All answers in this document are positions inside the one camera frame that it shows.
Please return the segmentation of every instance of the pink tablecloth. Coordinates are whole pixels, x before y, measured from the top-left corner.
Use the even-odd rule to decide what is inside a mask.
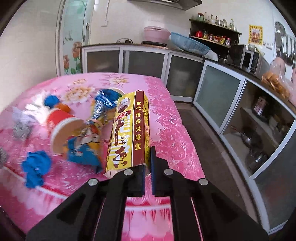
[[[68,162],[50,152],[45,127],[33,129],[25,143],[12,137],[12,107],[23,110],[30,99],[45,90],[60,97],[73,110],[73,115],[87,119],[90,100],[100,88],[117,87],[125,93],[144,90],[149,99],[151,146],[157,156],[166,159],[170,168],[186,178],[204,177],[194,145],[182,125],[182,120],[168,90],[159,78],[133,74],[89,73],[67,75],[45,81],[22,93],[0,115],[0,146],[8,160],[0,170],[0,205],[12,221],[24,232],[63,202],[90,178],[104,180],[94,169]],[[103,130],[104,156],[110,136],[109,124]],[[35,189],[24,186],[25,173],[21,163],[27,152],[45,150],[52,158],[50,172],[44,176],[44,185]],[[128,198],[122,240],[173,240],[169,198],[155,198],[151,192],[151,176],[146,177],[143,198]]]

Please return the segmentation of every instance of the microwave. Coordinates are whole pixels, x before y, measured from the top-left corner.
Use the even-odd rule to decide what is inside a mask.
[[[269,70],[269,63],[257,52],[246,49],[246,45],[231,45],[226,63],[243,69],[261,79]]]

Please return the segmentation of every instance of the poster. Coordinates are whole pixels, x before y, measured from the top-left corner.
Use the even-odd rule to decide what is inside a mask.
[[[263,44],[263,27],[249,25],[249,41],[248,43]]]

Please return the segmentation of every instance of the wall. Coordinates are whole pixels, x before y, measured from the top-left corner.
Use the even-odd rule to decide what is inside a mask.
[[[187,11],[153,3],[110,0],[108,25],[102,26],[105,25],[107,1],[100,0],[99,7],[95,7],[91,23],[91,44],[116,42],[119,38],[130,38],[134,43],[141,43],[143,28],[149,25],[188,36],[188,19],[198,12],[207,12],[218,16],[218,19],[226,19],[228,23],[232,18],[242,33],[240,44],[247,45],[249,24],[262,26],[263,41],[273,43],[274,48],[274,15],[276,18],[282,17],[269,0],[203,0],[201,5]],[[262,50],[265,59],[272,62],[274,49],[269,50],[263,46]]]
[[[0,37],[0,111],[24,90],[57,76],[55,31],[60,0],[27,0]]]

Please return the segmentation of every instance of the shelf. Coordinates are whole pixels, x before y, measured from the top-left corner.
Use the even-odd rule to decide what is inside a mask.
[[[223,26],[220,26],[220,25],[217,25],[217,24],[207,23],[207,22],[205,22],[205,21],[199,21],[199,20],[194,20],[194,19],[189,19],[189,21],[192,21],[192,22],[198,22],[198,23],[204,23],[204,24],[209,24],[209,25],[214,25],[214,26],[217,26],[217,27],[219,27],[219,28],[223,28],[223,29],[228,30],[228,31],[231,31],[231,32],[233,32],[233,33],[237,33],[237,34],[239,34],[239,35],[242,35],[242,33],[238,32],[238,31],[234,31],[234,30],[232,30],[232,29],[230,29],[230,28],[226,28],[226,27],[223,27]]]
[[[240,133],[228,133],[223,135],[233,151],[235,152],[237,158],[233,155],[234,159],[239,159],[239,161],[244,166],[248,176],[251,176],[251,172],[249,171],[245,160],[246,156],[249,154],[250,149],[242,142],[242,139],[240,137]]]
[[[272,144],[275,148],[279,146],[279,143],[273,138],[272,136],[272,130],[269,127],[269,125],[262,120],[260,120],[256,115],[253,114],[252,110],[247,108],[242,108],[257,124],[264,130],[264,132],[268,135],[268,137],[271,139]]]
[[[209,39],[199,38],[199,37],[195,37],[195,36],[190,36],[190,38],[200,39],[200,40],[203,40],[203,41],[206,41],[206,42],[211,42],[211,43],[214,43],[214,44],[221,45],[221,46],[223,46],[223,47],[225,47],[225,48],[229,48],[228,46],[226,46],[226,45],[224,45],[224,44],[221,44],[221,43],[218,43],[218,42],[215,42],[215,41],[209,40]]]

